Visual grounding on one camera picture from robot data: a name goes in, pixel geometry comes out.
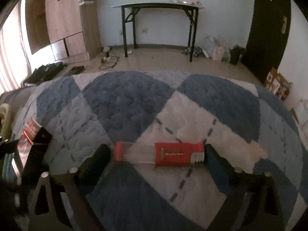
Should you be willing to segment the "patterned box by wall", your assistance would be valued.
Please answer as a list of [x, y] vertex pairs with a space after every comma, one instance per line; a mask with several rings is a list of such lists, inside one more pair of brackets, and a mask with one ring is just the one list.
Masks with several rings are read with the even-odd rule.
[[272, 68], [264, 82], [264, 88], [269, 90], [274, 95], [278, 96], [282, 101], [285, 101], [289, 96], [293, 86], [292, 82], [288, 82], [285, 77], [278, 73], [277, 69]]

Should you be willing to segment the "cream plastic basin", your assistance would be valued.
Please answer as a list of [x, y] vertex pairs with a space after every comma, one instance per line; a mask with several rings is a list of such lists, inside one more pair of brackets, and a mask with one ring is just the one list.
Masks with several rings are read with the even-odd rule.
[[11, 136], [12, 115], [11, 107], [7, 103], [1, 104], [1, 137], [3, 140]]

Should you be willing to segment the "blue white checkered rug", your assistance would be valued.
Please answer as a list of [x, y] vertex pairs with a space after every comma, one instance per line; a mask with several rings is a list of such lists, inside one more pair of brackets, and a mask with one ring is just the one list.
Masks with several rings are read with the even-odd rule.
[[[52, 135], [52, 174], [78, 167], [119, 141], [209, 143], [246, 173], [270, 172], [283, 229], [307, 208], [307, 144], [280, 98], [260, 85], [181, 71], [116, 71], [37, 86], [13, 125], [35, 118]], [[87, 196], [107, 230], [206, 230], [226, 196], [207, 169], [110, 165]]]

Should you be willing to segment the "dark door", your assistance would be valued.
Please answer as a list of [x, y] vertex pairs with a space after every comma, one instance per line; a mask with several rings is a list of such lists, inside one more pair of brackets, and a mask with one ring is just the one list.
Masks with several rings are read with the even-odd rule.
[[265, 82], [282, 60], [290, 32], [291, 0], [255, 0], [253, 18], [241, 62]]

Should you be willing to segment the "open black suitcase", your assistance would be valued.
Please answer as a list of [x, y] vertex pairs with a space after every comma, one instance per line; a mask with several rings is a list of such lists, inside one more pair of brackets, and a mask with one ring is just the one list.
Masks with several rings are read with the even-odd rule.
[[67, 65], [63, 62], [42, 65], [36, 68], [33, 73], [21, 83], [21, 86], [40, 85], [43, 82], [50, 81], [66, 67]]

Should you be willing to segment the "red clear tube box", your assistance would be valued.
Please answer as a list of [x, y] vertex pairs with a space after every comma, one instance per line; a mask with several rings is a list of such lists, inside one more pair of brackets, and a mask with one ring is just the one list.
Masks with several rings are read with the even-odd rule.
[[151, 164], [155, 167], [188, 167], [202, 164], [204, 159], [205, 150], [202, 143], [118, 142], [114, 148], [114, 161], [117, 163]]

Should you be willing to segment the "pink curtain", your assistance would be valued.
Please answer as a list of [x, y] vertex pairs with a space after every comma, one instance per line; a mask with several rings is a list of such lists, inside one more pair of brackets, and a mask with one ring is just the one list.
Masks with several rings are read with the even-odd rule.
[[21, 3], [18, 2], [1, 28], [1, 93], [21, 87], [31, 66], [21, 30]]

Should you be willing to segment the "black folding table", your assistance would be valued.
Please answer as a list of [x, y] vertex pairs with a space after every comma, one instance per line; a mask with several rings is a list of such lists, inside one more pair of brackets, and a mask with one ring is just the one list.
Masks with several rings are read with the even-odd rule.
[[189, 62], [193, 61], [195, 42], [197, 35], [197, 26], [199, 12], [204, 9], [201, 2], [187, 2], [187, 1], [170, 1], [170, 2], [139, 2], [139, 3], [126, 3], [121, 5], [114, 5], [112, 8], [119, 8], [121, 10], [121, 23], [122, 23], [122, 39], [124, 57], [128, 57], [128, 45], [127, 45], [127, 33], [126, 25], [132, 24], [133, 30], [133, 48], [137, 49], [137, 35], [136, 35], [136, 17], [141, 10], [149, 10], [154, 12], [158, 16], [158, 22], [156, 26], [161, 26], [163, 23], [167, 23], [168, 20], [164, 19], [163, 16], [166, 13], [161, 10], [171, 12], [173, 10], [183, 11], [189, 20], [189, 33], [187, 47], [190, 49]]

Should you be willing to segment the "black foam tray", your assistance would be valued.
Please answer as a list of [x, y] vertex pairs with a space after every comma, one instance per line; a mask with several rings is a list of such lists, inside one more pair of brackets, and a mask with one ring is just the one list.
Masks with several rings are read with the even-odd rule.
[[84, 70], [85, 70], [85, 66], [74, 66], [64, 76], [67, 77], [67, 76], [72, 76], [72, 75], [80, 74]]

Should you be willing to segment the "red cardboard box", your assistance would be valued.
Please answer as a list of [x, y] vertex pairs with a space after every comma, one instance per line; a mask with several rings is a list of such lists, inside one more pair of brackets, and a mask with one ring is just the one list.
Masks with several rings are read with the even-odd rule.
[[15, 153], [12, 159], [12, 167], [17, 177], [21, 177], [30, 160], [31, 151], [34, 151], [34, 139], [41, 129], [41, 125], [31, 117], [25, 124], [21, 136], [17, 142]]

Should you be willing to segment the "bags pile by door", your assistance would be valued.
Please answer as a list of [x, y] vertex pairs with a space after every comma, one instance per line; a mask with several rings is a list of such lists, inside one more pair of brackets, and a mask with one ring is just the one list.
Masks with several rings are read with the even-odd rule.
[[182, 51], [182, 54], [192, 57], [205, 57], [214, 61], [226, 62], [231, 65], [236, 65], [244, 53], [246, 48], [237, 44], [233, 48], [228, 47], [227, 38], [215, 38], [213, 36], [206, 36], [203, 46], [195, 46], [192, 48], [186, 48]]

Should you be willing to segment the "wooden wardrobe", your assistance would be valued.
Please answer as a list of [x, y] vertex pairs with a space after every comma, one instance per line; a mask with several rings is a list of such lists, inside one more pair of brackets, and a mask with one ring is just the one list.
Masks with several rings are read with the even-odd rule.
[[47, 48], [65, 64], [95, 58], [102, 49], [97, 6], [78, 0], [24, 0], [30, 53]]

